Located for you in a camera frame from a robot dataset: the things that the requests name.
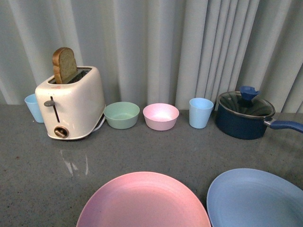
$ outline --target bread slice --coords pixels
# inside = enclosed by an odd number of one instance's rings
[[[53,53],[53,73],[57,84],[63,84],[71,74],[77,72],[74,51],[61,47]]]

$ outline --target pink plate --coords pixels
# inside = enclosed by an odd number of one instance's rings
[[[174,127],[179,116],[179,110],[166,103],[154,103],[143,109],[143,115],[148,127],[165,131]]]
[[[77,227],[210,227],[199,199],[181,182],[153,172],[117,177],[99,188]]]

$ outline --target toaster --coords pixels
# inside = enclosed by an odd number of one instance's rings
[[[64,84],[54,75],[37,86],[35,94],[49,137],[77,140],[89,135],[106,107],[99,70],[77,67]]]

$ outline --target toaster lever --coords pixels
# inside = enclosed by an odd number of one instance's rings
[[[55,102],[53,100],[48,100],[44,103],[45,106],[50,107],[50,106],[54,106]]]

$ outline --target saucepan handle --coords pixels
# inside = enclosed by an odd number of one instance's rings
[[[300,133],[303,133],[303,124],[293,121],[264,121],[264,124],[271,129],[293,129]]]

